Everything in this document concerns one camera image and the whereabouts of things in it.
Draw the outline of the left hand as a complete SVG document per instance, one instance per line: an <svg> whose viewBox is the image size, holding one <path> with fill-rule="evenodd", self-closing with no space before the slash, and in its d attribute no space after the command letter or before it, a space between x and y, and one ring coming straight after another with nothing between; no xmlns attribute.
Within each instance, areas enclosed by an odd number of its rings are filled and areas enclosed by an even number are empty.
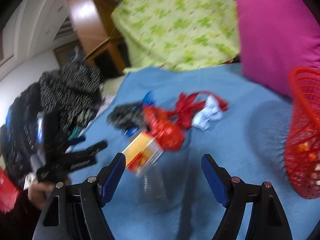
<svg viewBox="0 0 320 240"><path fill-rule="evenodd" d="M55 189L56 184L52 182L33 181L28 188L28 199L39 210L42 210L47 202L48 196Z"/></svg>

